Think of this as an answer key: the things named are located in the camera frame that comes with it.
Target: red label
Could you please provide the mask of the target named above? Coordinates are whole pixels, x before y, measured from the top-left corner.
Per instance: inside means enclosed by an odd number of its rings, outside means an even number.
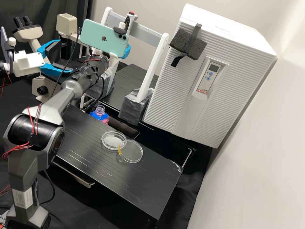
[[[197,88],[196,91],[201,92],[201,93],[203,93],[203,94],[207,94],[207,91],[206,91],[206,90],[201,90],[201,89],[199,89],[199,88]]]

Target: plastic bottle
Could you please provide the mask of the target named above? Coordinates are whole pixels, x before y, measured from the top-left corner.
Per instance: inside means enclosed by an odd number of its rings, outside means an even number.
[[[98,105],[90,115],[108,125],[109,115],[105,113],[105,107],[103,105]]]

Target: white wall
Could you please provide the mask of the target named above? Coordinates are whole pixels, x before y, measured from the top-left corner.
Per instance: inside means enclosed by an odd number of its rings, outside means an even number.
[[[207,171],[188,229],[305,228],[305,21],[291,16],[281,30],[295,35],[279,37],[288,46]]]
[[[290,16],[292,7],[299,0],[94,0],[91,19],[100,22],[107,6],[121,15],[134,11],[139,16],[137,22],[160,33],[167,32],[170,40],[186,3],[193,4],[205,10],[256,28],[271,43],[279,53],[285,43],[281,44],[277,34],[281,34],[281,25]],[[155,48],[136,38],[130,38],[132,46],[129,57],[124,62],[134,63],[147,69],[155,52]],[[156,74],[160,73],[167,49],[160,60]]]

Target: incubator control panel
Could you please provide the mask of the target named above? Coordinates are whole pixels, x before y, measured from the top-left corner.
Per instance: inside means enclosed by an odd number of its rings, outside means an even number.
[[[220,64],[210,62],[196,91],[207,94],[221,68]]]

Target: black foam block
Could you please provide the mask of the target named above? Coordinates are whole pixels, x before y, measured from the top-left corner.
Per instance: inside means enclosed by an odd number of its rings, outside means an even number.
[[[189,32],[183,29],[179,29],[169,45],[180,52],[185,52],[185,46],[187,45],[190,37],[191,34]],[[200,40],[199,38],[196,38],[190,51],[187,53],[187,56],[192,58],[193,60],[197,60],[202,54],[206,45],[206,42]]]

